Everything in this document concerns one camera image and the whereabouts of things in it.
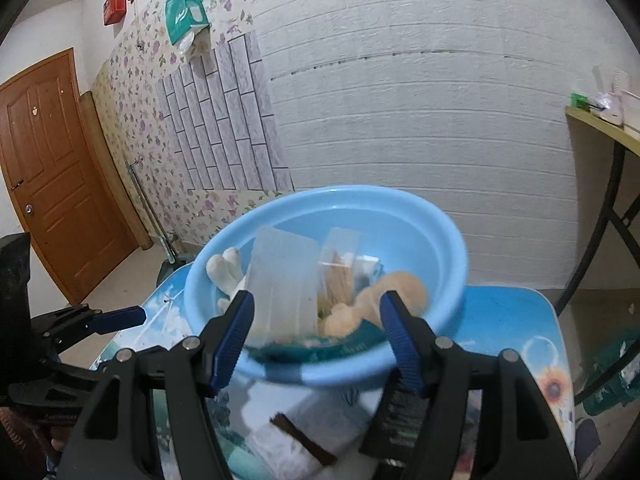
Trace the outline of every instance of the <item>wooden tabletop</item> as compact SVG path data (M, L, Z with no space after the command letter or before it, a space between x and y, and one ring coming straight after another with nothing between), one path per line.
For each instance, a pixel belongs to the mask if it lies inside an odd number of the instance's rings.
M626 146L629 150L634 152L637 156L640 156L640 136L636 134L632 134L623 130L620 126L615 126L614 124L607 123L607 121L602 120L599 117L596 117L593 114L585 110L580 110L580 108L573 108L571 106L564 107L564 113L568 117L573 117L578 121L581 121L596 130L601 131L606 136L611 137L613 140L616 140L623 146Z

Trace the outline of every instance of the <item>blue plastic basin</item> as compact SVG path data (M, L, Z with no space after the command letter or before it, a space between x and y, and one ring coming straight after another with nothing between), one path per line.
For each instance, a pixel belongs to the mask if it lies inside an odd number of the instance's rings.
M244 271L254 237L263 225L314 238L322 244L333 227L363 233L361 252L380 258L384 271L408 270L427 287L425 319L439 333L460 308L468 257L462 234L451 219L426 200L404 191L375 186L336 186L294 193L246 213L214 236L191 266L184 288L187 320L200 333L216 315L220 292L206 263L228 247L242 253ZM359 354L314 364L261 364L242 352L236 370L249 377L306 386L363 383L395 366L388 343Z

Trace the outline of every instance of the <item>red box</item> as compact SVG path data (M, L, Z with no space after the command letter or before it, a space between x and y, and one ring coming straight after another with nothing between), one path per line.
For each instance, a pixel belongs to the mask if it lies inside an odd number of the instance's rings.
M102 8L105 25L113 25L127 13L127 0L107 0Z

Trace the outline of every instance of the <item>brown door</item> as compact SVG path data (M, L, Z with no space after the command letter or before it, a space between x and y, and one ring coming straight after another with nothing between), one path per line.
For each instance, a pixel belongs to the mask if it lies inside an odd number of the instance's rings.
M92 161L73 66L72 51L61 52L0 87L0 148L23 227L67 299L79 303L136 243Z

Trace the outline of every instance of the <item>clear plastic container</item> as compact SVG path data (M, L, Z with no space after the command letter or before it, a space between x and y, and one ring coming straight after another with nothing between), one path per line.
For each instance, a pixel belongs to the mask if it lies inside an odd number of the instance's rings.
M320 244L311 238L268 226L258 230L246 275L255 301L249 346L318 333L319 255Z
M351 229L334 227L324 241L319 260L318 309L321 317L331 314L339 304L353 304L353 267L360 248L362 234Z

